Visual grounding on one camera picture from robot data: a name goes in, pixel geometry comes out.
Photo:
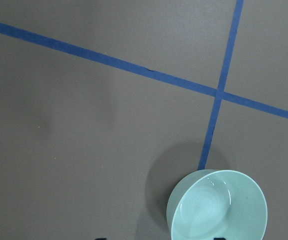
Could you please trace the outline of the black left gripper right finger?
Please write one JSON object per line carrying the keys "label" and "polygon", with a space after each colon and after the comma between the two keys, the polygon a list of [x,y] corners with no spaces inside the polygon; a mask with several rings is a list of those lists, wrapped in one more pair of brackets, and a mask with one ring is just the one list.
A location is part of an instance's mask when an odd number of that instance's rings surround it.
{"label": "black left gripper right finger", "polygon": [[215,237],[213,240],[226,240],[224,237]]}

